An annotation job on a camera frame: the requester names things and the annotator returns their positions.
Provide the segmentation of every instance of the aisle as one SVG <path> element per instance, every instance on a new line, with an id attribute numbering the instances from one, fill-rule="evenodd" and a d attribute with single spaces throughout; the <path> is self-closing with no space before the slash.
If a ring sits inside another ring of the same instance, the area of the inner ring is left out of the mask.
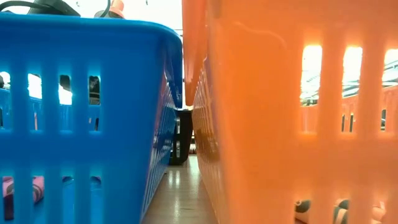
<path id="1" fill-rule="evenodd" d="M 169 167 L 142 224 L 217 224 L 196 156 Z"/>

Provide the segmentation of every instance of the orange plastic basket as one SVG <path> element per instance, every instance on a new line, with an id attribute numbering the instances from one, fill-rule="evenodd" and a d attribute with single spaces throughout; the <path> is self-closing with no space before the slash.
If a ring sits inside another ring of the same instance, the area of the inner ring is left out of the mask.
<path id="1" fill-rule="evenodd" d="M 381 81 L 386 50 L 397 48 L 397 8 L 393 0 L 183 0 L 186 101 L 220 223 L 293 223 L 300 199 L 312 201 L 310 223 L 331 223 L 343 197 L 350 224 L 370 223 L 375 201 L 386 202 L 383 223 L 398 223 L 398 90 Z M 302 108 L 303 49 L 312 44 L 323 52 L 319 100 Z M 363 48 L 359 94 L 342 99 L 349 45 Z"/>

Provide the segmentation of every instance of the glossy floor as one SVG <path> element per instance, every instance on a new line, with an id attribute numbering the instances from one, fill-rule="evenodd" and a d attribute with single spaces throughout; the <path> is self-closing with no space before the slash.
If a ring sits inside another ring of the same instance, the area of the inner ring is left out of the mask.
<path id="1" fill-rule="evenodd" d="M 217 224 L 196 156 L 169 167 L 142 224 Z"/>

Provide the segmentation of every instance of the blue plastic basket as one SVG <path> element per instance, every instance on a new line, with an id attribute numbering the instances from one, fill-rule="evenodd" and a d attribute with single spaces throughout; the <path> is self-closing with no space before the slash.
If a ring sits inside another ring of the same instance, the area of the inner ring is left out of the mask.
<path id="1" fill-rule="evenodd" d="M 139 223 L 182 104 L 179 36 L 150 22 L 0 14 L 0 42 L 0 72 L 11 76 L 10 92 L 0 91 L 0 174 L 14 178 L 14 223 L 36 223 L 33 175 L 45 177 L 47 223 L 64 220 L 65 175 L 74 178 L 75 224 L 93 220 L 91 176 L 101 177 L 102 223 Z M 42 100 L 29 97 L 28 73 L 40 75 Z M 71 106 L 59 104 L 60 75 L 71 78 Z M 91 75 L 101 80 L 100 106 L 89 106 Z"/>

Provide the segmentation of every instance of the floor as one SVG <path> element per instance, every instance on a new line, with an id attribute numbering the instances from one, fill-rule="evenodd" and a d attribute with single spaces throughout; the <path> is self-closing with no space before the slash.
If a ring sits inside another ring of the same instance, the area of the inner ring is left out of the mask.
<path id="1" fill-rule="evenodd" d="M 190 155 L 183 166 L 169 167 L 142 224 L 217 224 L 198 161 Z"/>

